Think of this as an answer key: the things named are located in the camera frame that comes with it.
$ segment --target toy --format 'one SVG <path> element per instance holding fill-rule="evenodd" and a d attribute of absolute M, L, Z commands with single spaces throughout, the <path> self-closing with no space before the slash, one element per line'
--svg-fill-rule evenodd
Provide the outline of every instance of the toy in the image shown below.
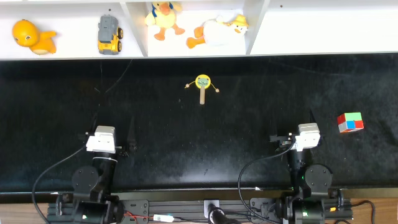
<path fill-rule="evenodd" d="M 120 40 L 123 38 L 123 30 L 115 17 L 101 16 L 98 28 L 98 50 L 101 54 L 116 55 L 122 51 Z"/>
<path fill-rule="evenodd" d="M 177 2 L 153 2 L 152 3 L 152 11 L 145 18 L 145 23 L 147 26 L 151 26 L 156 24 L 160 27 L 160 32 L 155 34 L 155 38 L 157 40 L 165 39 L 165 32 L 168 28 L 173 28 L 175 31 L 175 35 L 181 35 L 185 32 L 185 29 L 179 28 L 176 25 L 177 16 L 175 15 L 174 10 L 180 12 L 182 10 L 182 6 Z"/>
<path fill-rule="evenodd" d="M 358 131 L 364 128 L 360 112 L 344 113 L 337 117 L 340 133 Z"/>
<path fill-rule="evenodd" d="M 195 38 L 187 39 L 187 46 L 192 49 L 198 44 L 219 46 L 236 42 L 244 36 L 249 24 L 243 15 L 238 15 L 231 23 L 223 22 L 221 16 L 217 19 L 206 21 L 203 26 L 197 27 L 194 31 Z"/>
<path fill-rule="evenodd" d="M 197 78 L 195 79 L 195 81 L 193 81 L 193 82 L 191 82 L 191 83 L 189 83 L 189 84 L 186 84 L 186 85 L 185 85 L 185 88 L 189 88 L 189 86 L 190 86 L 192 83 L 194 83 L 194 82 L 195 82 L 196 86 L 200 89 L 200 99 L 199 99 L 199 103 L 200 103 L 201 105 L 204 105 L 204 104 L 205 104 L 205 90 L 206 90 L 207 88 L 209 88 L 210 85 L 216 90 L 216 93 L 219 93 L 219 92 L 220 92 L 220 90 L 217 89 L 217 88 L 211 83 L 210 77 L 207 76 L 207 75 L 199 75 L 199 76 L 197 76 Z"/>
<path fill-rule="evenodd" d="M 55 37 L 55 34 L 54 31 L 41 32 L 33 23 L 25 19 L 15 23 L 12 28 L 12 35 L 17 44 L 30 48 L 37 55 L 54 54 L 57 51 L 51 39 Z"/>

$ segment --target duck's beak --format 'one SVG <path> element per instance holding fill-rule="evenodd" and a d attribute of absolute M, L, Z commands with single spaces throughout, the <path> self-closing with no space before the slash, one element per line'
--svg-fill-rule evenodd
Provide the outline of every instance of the duck's beak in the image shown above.
<path fill-rule="evenodd" d="M 167 16 L 170 14 L 170 6 L 167 2 L 160 5 L 159 10 L 162 12 L 163 15 Z"/>

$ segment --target wooden floor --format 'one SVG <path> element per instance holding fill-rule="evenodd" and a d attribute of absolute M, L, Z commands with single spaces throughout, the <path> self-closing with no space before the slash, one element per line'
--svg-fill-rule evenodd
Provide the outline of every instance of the wooden floor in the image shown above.
<path fill-rule="evenodd" d="M 352 203 L 358 203 L 364 199 L 352 199 Z M 367 199 L 376 206 L 375 222 L 377 224 L 398 223 L 398 198 L 371 198 Z M 47 213 L 47 204 L 39 204 L 44 215 Z M 371 206 L 364 204 L 354 207 L 354 220 L 348 220 L 351 224 L 370 224 Z M 41 224 L 43 220 L 37 214 L 32 204 L 0 204 L 0 224 Z"/>

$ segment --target toy truck wheel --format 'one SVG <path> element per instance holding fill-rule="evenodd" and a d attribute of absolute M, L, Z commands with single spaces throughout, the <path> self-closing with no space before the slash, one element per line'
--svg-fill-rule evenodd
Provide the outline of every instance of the toy truck wheel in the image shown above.
<path fill-rule="evenodd" d="M 123 30 L 122 30 L 122 28 L 118 28 L 118 37 L 119 37 L 119 39 L 123 38 Z"/>
<path fill-rule="evenodd" d="M 118 52 L 122 51 L 122 42 L 118 41 Z"/>

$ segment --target wooden handle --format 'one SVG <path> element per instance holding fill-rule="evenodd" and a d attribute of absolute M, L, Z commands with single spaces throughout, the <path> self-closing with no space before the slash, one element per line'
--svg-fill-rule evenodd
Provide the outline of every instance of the wooden handle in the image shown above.
<path fill-rule="evenodd" d="M 201 105 L 204 105 L 204 104 L 205 104 L 205 87 L 204 87 L 204 86 L 201 86 L 201 87 L 200 87 L 200 99 L 199 99 L 199 103 L 200 103 Z"/>

